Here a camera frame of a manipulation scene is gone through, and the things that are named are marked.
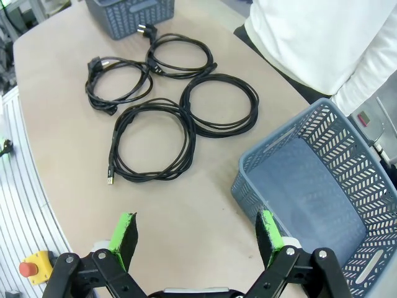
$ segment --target red button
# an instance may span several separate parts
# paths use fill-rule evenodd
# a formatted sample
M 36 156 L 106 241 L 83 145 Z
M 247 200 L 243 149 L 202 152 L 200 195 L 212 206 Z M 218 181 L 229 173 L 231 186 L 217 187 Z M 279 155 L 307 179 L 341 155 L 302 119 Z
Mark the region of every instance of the red button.
M 38 273 L 38 269 L 34 263 L 22 262 L 19 264 L 19 273 L 23 277 L 28 278 L 29 276 L 36 275 Z

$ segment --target gray basket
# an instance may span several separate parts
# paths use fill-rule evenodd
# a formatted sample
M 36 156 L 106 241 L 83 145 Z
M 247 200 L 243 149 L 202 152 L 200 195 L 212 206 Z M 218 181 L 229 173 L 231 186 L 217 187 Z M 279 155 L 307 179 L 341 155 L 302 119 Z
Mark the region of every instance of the gray basket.
M 136 33 L 139 24 L 157 24 L 174 17 L 175 0 L 86 0 L 95 20 L 112 39 Z
M 304 250 L 333 249 L 354 297 L 370 290 L 381 297 L 374 285 L 397 264 L 397 192 L 330 100 L 247 151 L 231 192 L 252 222 L 265 208 L 282 235 L 299 239 Z

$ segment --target beige table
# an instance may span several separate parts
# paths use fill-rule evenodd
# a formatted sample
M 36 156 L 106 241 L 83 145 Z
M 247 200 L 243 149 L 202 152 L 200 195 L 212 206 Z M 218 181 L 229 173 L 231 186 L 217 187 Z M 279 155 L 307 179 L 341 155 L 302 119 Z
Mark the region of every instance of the beige table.
M 196 10 L 193 1 L 177 0 L 175 18 L 158 28 L 160 34 L 175 32 L 205 42 L 219 64 L 216 72 L 252 84 L 261 98 L 256 126 L 237 137 L 198 137 L 191 169 L 176 180 L 134 184 L 116 175 L 108 186 L 107 158 L 120 111 L 109 117 L 91 108 L 84 92 L 87 62 L 95 56 L 141 61 L 148 40 L 137 34 L 111 40 L 82 2 L 15 44 L 20 100 L 38 173 L 71 247 L 81 256 L 94 242 L 110 238 L 122 212 L 138 212 L 140 239 L 130 273 L 146 293 L 214 286 L 246 291 L 263 265 L 254 229 L 230 194 L 238 159 L 307 103 L 250 48 Z M 158 57 L 181 66 L 204 61 L 189 45 L 166 45 Z M 138 76 L 135 70 L 116 71 L 99 83 L 98 95 L 121 95 Z M 187 83 L 155 77 L 148 98 L 179 101 Z M 197 115 L 216 122 L 237 120 L 249 109 L 241 91 L 220 83 L 197 88 L 192 105 Z M 128 128 L 120 147 L 125 161 L 144 171 L 163 168 L 181 142 L 177 122 L 147 112 Z

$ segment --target white shirt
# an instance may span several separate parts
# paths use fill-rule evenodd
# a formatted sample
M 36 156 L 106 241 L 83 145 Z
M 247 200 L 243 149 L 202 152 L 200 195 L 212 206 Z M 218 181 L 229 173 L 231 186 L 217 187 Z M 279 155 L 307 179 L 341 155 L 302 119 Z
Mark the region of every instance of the white shirt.
M 245 28 L 272 65 L 345 115 L 397 70 L 397 0 L 254 0 Z

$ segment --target black cable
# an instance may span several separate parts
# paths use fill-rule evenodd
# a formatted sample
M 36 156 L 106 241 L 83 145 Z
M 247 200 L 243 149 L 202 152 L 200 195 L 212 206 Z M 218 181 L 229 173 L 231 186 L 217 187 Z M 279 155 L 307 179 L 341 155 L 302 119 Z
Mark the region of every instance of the black cable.
M 184 131 L 184 144 L 177 158 L 164 170 L 158 172 L 137 173 L 130 169 L 121 159 L 118 152 L 120 138 L 126 127 L 133 122 L 140 112 L 160 111 L 177 117 Z M 155 98 L 142 104 L 127 108 L 117 119 L 112 146 L 109 152 L 109 168 L 107 173 L 108 184 L 113 184 L 114 173 L 123 176 L 131 182 L 145 182 L 150 180 L 173 180 L 190 168 L 196 143 L 196 129 L 193 119 L 178 104 L 166 98 Z
M 3 9 L 3 11 L 4 11 L 4 15 L 6 16 L 7 20 L 8 20 L 9 23 L 13 26 L 13 28 L 15 29 L 15 31 L 16 31 L 19 35 L 22 35 L 22 34 L 23 34 L 23 31 L 20 30 L 20 28 L 18 28 L 18 27 L 15 25 L 15 23 L 11 20 L 9 14 L 8 14 L 8 12 L 7 12 L 7 9 L 6 9 L 6 7 L 4 6 L 4 3 L 2 2 L 2 0 L 0 0 L 0 2 L 1 2 L 1 7 L 2 7 L 2 9 Z
M 103 62 L 115 61 L 107 66 L 103 66 Z M 99 96 L 94 94 L 95 86 L 98 80 L 108 71 L 116 70 L 121 67 L 134 67 L 141 71 L 141 76 L 132 90 L 119 98 L 113 99 L 111 101 L 106 101 Z M 146 80 L 149 80 L 149 87 L 147 90 L 137 96 L 132 97 L 140 88 L 143 86 Z M 148 65 L 144 62 L 136 62 L 133 60 L 127 60 L 118 57 L 95 57 L 88 63 L 88 79 L 86 82 L 86 93 L 88 95 L 88 100 L 90 105 L 99 111 L 104 111 L 108 115 L 113 115 L 117 111 L 117 105 L 127 104 L 129 102 L 137 101 L 150 93 L 153 88 L 153 79 L 150 76 Z
M 194 87 L 207 81 L 221 81 L 232 84 L 243 90 L 251 103 L 249 114 L 241 120 L 227 124 L 216 124 L 195 116 L 190 110 L 190 93 Z M 258 118 L 259 96 L 254 88 L 243 80 L 228 74 L 217 73 L 193 79 L 184 89 L 179 104 L 186 109 L 189 115 L 195 120 L 198 135 L 207 138 L 225 138 L 232 135 L 239 135 L 253 128 Z
M 165 76 L 167 78 L 172 78 L 172 79 L 191 79 L 191 78 L 195 78 L 196 76 L 203 75 L 204 73 L 209 74 L 217 67 L 217 64 L 213 62 L 213 56 L 211 50 L 203 42 L 196 39 L 192 39 L 185 35 L 174 34 L 174 33 L 164 34 L 156 39 L 157 29 L 155 26 L 139 25 L 139 27 L 140 28 L 138 29 L 138 31 L 141 32 L 143 36 L 150 39 L 150 48 L 146 54 L 146 62 L 149 65 L 150 71 L 152 71 L 153 73 L 156 73 L 159 76 Z M 164 45 L 165 43 L 168 42 L 186 42 L 201 48 L 205 53 L 205 55 L 207 56 L 206 64 L 201 67 L 186 68 L 186 67 L 173 66 L 158 60 L 154 55 L 155 51 L 161 45 Z M 161 66 L 179 72 L 170 73 L 165 71 L 163 68 L 161 68 Z

